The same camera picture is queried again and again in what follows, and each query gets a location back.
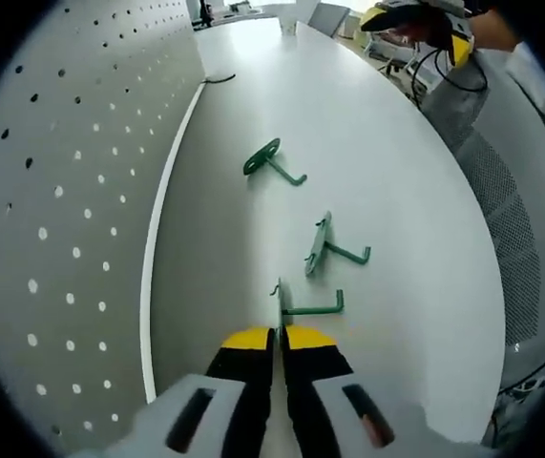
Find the pegboard hook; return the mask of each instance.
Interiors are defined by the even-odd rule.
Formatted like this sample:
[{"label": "pegboard hook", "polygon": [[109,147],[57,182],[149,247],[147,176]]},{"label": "pegboard hook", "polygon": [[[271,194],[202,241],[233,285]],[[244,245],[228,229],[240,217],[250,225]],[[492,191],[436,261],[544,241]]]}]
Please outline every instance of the pegboard hook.
[{"label": "pegboard hook", "polygon": [[316,226],[318,227],[317,234],[315,236],[314,243],[312,244],[310,254],[305,259],[305,273],[307,277],[311,276],[317,266],[321,263],[321,260],[323,259],[323,252],[325,249],[328,249],[329,251],[336,253],[344,258],[347,258],[348,260],[351,260],[359,265],[367,264],[367,262],[369,261],[369,256],[371,254],[371,247],[366,246],[364,248],[363,255],[357,256],[349,251],[346,251],[344,248],[340,248],[339,246],[334,245],[330,241],[327,241],[329,228],[331,227],[331,212],[325,213],[325,217],[317,222]]},{"label": "pegboard hook", "polygon": [[254,174],[258,170],[261,169],[263,165],[270,164],[274,170],[276,170],[279,174],[281,174],[281,177],[286,179],[289,183],[291,183],[293,186],[300,186],[302,183],[306,181],[308,178],[307,175],[302,175],[299,178],[294,178],[290,174],[287,173],[287,171],[279,165],[276,160],[272,157],[276,154],[277,151],[279,151],[279,148],[281,147],[281,139],[280,138],[274,138],[272,141],[264,145],[257,153],[252,155],[250,158],[247,159],[246,162],[244,162],[244,166],[242,167],[242,172],[248,176],[251,174]]},{"label": "pegboard hook", "polygon": [[345,293],[342,289],[336,290],[336,305],[333,307],[287,307],[284,300],[285,296],[281,279],[279,279],[279,282],[276,284],[276,286],[274,286],[274,290],[270,293],[270,296],[274,296],[277,294],[279,297],[281,315],[283,317],[291,317],[296,315],[331,315],[335,313],[342,313],[345,309]]}]

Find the person's hand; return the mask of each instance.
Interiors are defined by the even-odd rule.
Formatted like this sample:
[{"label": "person's hand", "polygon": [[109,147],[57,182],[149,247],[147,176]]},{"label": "person's hand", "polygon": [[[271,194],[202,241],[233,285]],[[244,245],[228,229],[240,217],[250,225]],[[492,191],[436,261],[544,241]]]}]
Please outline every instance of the person's hand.
[{"label": "person's hand", "polygon": [[430,37],[430,28],[424,25],[400,26],[394,31],[398,35],[405,36],[410,43],[427,41]]}]

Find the robotic hand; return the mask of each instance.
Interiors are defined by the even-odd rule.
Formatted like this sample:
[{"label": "robotic hand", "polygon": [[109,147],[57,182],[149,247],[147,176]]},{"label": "robotic hand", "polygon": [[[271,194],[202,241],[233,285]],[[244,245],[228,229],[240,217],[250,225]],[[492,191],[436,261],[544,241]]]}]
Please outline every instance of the robotic hand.
[{"label": "robotic hand", "polygon": [[426,28],[426,43],[448,51],[455,67],[465,64],[473,49],[473,36],[462,0],[384,0],[361,19],[362,31],[406,27]]},{"label": "robotic hand", "polygon": [[227,339],[206,375],[188,375],[136,416],[103,452],[73,458],[256,458],[270,414],[273,348],[280,341],[287,406],[304,458],[468,458],[493,451],[427,427],[420,406],[357,377],[335,342],[311,328],[253,328]]}]

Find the gray mesh panel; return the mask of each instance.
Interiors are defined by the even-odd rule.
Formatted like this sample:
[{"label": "gray mesh panel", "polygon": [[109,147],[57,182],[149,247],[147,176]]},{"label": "gray mesh panel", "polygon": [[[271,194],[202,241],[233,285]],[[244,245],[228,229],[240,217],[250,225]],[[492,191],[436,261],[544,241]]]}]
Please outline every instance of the gray mesh panel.
[{"label": "gray mesh panel", "polygon": [[506,344],[523,342],[537,334],[541,283],[529,215],[510,169],[482,135],[473,131],[457,160],[494,241],[505,298]]},{"label": "gray mesh panel", "polygon": [[516,192],[510,169],[478,132],[472,132],[457,160],[485,217]]},{"label": "gray mesh panel", "polygon": [[[465,88],[482,86],[482,75],[471,63],[451,73],[452,81]],[[446,81],[425,98],[423,114],[456,155],[473,130],[472,124],[480,114],[489,91],[468,93],[454,88]]]}]

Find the white pegboard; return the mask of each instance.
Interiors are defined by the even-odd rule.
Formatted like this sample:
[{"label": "white pegboard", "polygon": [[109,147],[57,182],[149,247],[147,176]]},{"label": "white pegboard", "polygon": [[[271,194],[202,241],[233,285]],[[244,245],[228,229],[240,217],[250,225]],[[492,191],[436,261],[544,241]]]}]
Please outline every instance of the white pegboard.
[{"label": "white pegboard", "polygon": [[0,78],[0,379],[57,451],[145,403],[143,253],[203,70],[183,0],[74,0]]}]

